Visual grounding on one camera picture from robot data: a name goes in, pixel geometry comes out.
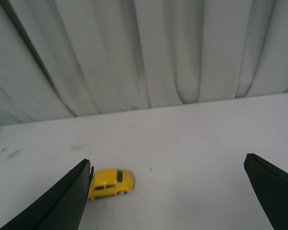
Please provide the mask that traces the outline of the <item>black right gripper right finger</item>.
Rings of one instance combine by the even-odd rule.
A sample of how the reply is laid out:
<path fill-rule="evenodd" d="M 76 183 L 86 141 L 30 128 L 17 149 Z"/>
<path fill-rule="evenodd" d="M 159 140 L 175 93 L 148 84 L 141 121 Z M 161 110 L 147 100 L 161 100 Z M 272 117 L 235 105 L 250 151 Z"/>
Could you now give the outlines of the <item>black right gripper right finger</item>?
<path fill-rule="evenodd" d="M 288 173 L 254 153 L 244 169 L 273 229 L 288 230 Z"/>

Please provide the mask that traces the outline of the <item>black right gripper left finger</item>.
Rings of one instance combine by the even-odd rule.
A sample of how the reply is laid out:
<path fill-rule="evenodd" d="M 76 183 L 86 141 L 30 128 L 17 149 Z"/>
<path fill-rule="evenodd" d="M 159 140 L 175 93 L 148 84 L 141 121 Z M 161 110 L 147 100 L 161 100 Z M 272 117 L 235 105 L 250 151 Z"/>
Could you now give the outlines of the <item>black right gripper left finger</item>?
<path fill-rule="evenodd" d="M 94 167 L 83 159 L 2 230 L 77 230 Z"/>

